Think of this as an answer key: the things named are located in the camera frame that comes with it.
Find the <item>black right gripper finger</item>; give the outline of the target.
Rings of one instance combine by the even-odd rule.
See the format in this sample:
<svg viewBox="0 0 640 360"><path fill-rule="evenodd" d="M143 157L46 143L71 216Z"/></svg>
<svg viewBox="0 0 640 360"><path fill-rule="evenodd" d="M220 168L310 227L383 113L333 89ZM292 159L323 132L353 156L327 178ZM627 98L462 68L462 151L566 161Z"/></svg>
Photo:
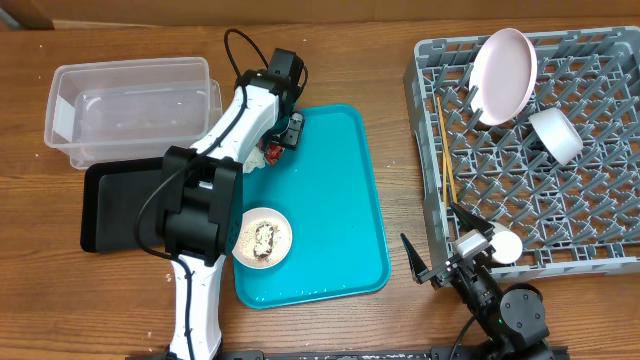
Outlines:
<svg viewBox="0 0 640 360"><path fill-rule="evenodd" d="M407 253L412 278L416 283L423 284L425 282L423 277L429 272L429 269L407 236L401 233L400 237Z"/></svg>
<svg viewBox="0 0 640 360"><path fill-rule="evenodd" d="M450 208L457 217L464 231L470 232L472 230L476 230L486 239L491 239L493 237L492 223L484 218L474 215L455 202L451 203Z"/></svg>

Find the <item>white cup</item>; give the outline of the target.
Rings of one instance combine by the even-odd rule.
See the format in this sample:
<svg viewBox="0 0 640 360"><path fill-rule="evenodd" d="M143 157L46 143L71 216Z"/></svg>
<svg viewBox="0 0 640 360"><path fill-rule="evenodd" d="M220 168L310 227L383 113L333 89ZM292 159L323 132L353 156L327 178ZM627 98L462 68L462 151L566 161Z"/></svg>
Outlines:
<svg viewBox="0 0 640 360"><path fill-rule="evenodd" d="M492 260L498 264L508 265L516 262L523 253L520 237L498 222L491 221L494 226L489 244L493 247Z"/></svg>

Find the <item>wooden chopstick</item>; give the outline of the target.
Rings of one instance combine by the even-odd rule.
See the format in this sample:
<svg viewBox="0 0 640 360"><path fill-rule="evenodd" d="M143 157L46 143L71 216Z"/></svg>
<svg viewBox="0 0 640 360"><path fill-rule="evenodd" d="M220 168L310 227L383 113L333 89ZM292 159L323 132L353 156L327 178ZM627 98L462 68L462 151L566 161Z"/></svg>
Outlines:
<svg viewBox="0 0 640 360"><path fill-rule="evenodd" d="M446 125L445 125L445 120L444 120L444 115L443 115L443 108L442 108L442 104L441 104L441 99L440 99L439 95L436 96L436 103L437 103L437 110L438 110L439 124L440 124L440 132L441 132L441 138L442 138L443 157L444 157L443 165L444 165L444 172L446 173L445 179L449 184L451 200L452 200L453 203L457 203L458 202L458 198L457 198L457 193L456 193L455 180L454 180L454 177L453 177L453 168L452 168L452 163L451 163L451 155L450 155L450 152L449 152Z"/></svg>
<svg viewBox="0 0 640 360"><path fill-rule="evenodd" d="M444 204L444 211L446 213L448 209L448 173L447 173L447 148L442 144L442 200Z"/></svg>

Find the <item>red snack wrapper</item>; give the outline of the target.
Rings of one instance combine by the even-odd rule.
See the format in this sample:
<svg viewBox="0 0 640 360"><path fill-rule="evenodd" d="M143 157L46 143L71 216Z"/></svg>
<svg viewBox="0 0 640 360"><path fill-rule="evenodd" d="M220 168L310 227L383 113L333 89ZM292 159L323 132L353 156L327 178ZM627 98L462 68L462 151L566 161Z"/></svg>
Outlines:
<svg viewBox="0 0 640 360"><path fill-rule="evenodd" d="M270 166L274 166L280 160L283 153L283 147L275 144L269 144L264 151L264 158L266 163Z"/></svg>

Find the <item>grey dish rack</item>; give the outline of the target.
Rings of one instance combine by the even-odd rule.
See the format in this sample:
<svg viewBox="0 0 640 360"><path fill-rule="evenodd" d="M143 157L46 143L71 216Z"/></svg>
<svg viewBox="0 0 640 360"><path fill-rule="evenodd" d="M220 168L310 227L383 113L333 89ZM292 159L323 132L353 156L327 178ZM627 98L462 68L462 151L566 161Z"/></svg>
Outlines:
<svg viewBox="0 0 640 360"><path fill-rule="evenodd" d="M430 259L452 256L461 233L442 200L446 125L459 203L522 240L521 258L496 267L502 282L569 274L633 273L639 268L639 31L635 27L539 32L534 91L508 122L485 126L470 102L473 63L484 38L418 42L404 75L411 131L424 183ZM556 107L583 149L560 165L529 118Z"/></svg>

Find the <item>white bowl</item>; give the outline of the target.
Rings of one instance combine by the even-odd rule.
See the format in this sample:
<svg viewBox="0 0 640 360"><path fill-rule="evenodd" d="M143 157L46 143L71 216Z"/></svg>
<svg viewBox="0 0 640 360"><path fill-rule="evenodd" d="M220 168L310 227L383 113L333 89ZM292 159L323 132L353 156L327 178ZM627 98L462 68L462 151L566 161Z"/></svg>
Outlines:
<svg viewBox="0 0 640 360"><path fill-rule="evenodd" d="M571 121L552 107L529 118L537 136L560 165L567 165L583 149L583 141Z"/></svg>

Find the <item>large pink plate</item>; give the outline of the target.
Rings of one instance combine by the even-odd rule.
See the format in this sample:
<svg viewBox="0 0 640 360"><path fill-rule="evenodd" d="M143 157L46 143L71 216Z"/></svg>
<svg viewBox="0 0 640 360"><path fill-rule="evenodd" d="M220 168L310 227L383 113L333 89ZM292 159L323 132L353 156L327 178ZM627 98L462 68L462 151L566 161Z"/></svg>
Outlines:
<svg viewBox="0 0 640 360"><path fill-rule="evenodd" d="M481 111L487 126L503 124L520 113L533 93L537 56L531 41L519 30L501 29L481 46L469 78L476 88L470 106Z"/></svg>

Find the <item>white tissue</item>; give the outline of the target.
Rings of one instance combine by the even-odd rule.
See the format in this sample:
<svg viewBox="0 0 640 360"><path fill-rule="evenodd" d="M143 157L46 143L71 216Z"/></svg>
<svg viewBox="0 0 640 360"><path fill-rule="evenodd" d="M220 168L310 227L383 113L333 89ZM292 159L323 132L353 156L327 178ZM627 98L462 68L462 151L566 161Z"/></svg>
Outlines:
<svg viewBox="0 0 640 360"><path fill-rule="evenodd" d="M253 148L247 160L243 164L243 173L249 174L256 169L262 169L266 166L264 154L258 149Z"/></svg>

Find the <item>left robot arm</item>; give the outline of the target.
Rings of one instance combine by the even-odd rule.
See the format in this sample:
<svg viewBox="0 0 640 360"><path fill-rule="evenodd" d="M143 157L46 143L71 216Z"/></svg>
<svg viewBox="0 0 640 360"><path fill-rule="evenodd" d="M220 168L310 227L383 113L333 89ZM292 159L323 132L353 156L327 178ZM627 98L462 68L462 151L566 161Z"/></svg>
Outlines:
<svg viewBox="0 0 640 360"><path fill-rule="evenodd" d="M243 165L258 145L286 131L307 78L306 69L246 71L213 128L189 148L165 154L154 197L157 233L176 280L170 359L220 353L220 280L240 232Z"/></svg>

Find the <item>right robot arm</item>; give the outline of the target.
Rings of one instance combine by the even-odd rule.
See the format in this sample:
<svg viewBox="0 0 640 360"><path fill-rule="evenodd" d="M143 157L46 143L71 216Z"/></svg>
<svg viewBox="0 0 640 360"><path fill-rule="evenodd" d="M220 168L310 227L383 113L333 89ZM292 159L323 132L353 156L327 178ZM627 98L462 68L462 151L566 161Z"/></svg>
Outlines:
<svg viewBox="0 0 640 360"><path fill-rule="evenodd" d="M471 313L453 346L451 359L553 359L547 342L541 292L528 283L501 289L490 265L520 258L520 238L506 227L474 215L453 202L451 210L465 230L454 242L454 255L430 269L415 254L411 261L417 283L452 286Z"/></svg>

